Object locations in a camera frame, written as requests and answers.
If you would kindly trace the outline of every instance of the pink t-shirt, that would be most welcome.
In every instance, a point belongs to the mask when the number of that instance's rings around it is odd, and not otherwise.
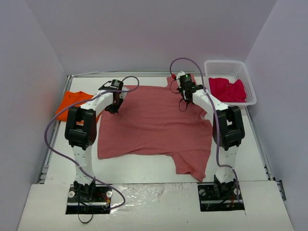
[[[197,105],[191,103],[181,112],[180,99],[181,95],[172,93],[169,86],[139,86],[129,92],[118,114],[102,113],[98,158],[169,155],[177,174],[191,174],[202,181],[210,155],[212,126],[200,118],[202,109]]]

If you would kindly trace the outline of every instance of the black mounting plate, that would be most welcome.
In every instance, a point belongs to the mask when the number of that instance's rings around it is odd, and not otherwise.
[[[245,210],[244,204],[236,200],[233,189],[230,190],[229,197],[218,198],[213,183],[200,183],[198,184],[198,192],[201,212]]]
[[[74,190],[74,186],[72,185],[69,188],[69,192],[73,191],[75,196],[67,198],[67,205],[66,205],[66,213],[65,214],[77,214],[78,209],[78,197],[77,192]],[[96,185],[95,192],[93,194],[93,198],[89,201],[80,199],[80,202],[86,204],[79,204],[79,214],[109,214],[110,213],[110,204],[106,201],[105,198],[106,192],[111,191],[110,188],[104,185]]]

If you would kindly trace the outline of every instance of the red wire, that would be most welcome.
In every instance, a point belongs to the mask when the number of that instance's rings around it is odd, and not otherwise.
[[[107,198],[103,195],[103,194],[100,194],[100,193],[97,193],[98,196],[102,197],[105,199],[105,201],[107,202]]]
[[[234,204],[234,196],[231,195],[231,206],[233,206],[233,204]]]

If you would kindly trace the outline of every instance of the screw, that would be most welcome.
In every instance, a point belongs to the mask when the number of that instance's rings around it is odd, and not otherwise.
[[[200,189],[200,190],[199,190],[199,194],[200,194],[201,196],[205,196],[205,195],[206,195],[206,192],[205,192],[204,189]]]
[[[68,197],[69,197],[69,198],[73,198],[74,196],[75,196],[74,191],[68,192]]]
[[[107,196],[108,198],[111,198],[111,197],[112,197],[112,191],[107,191],[107,192],[106,192],[106,196]]]
[[[241,194],[241,190],[239,189],[238,191],[236,189],[233,190],[234,195],[237,195],[237,192],[239,192],[239,195]]]

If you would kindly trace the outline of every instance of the orange cloth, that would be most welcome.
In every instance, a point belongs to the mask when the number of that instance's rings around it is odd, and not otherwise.
[[[82,100],[89,100],[92,97],[93,97],[93,95],[89,95],[89,94],[84,93],[82,91],[79,91],[79,92],[66,91],[56,114],[58,114],[61,110],[63,110],[67,106],[72,105],[73,103],[76,103],[76,102],[79,102],[79,101],[82,101]],[[68,110],[66,110],[62,114],[60,114],[57,117],[57,120],[66,122],[67,121],[67,114],[68,114]],[[99,117],[100,117],[100,114],[97,115],[97,117],[96,117],[96,123],[97,123]]]

